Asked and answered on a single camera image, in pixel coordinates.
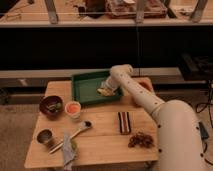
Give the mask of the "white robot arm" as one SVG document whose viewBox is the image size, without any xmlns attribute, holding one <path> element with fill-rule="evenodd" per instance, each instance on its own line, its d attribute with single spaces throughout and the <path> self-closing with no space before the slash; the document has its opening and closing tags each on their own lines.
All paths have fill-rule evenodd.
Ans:
<svg viewBox="0 0 213 171">
<path fill-rule="evenodd" d="M 151 171 L 206 171 L 198 118 L 190 105 L 180 100 L 163 101 L 131 78 L 129 64 L 110 69 L 106 87 L 122 86 L 154 119 L 158 137 L 158 161 Z"/>
</svg>

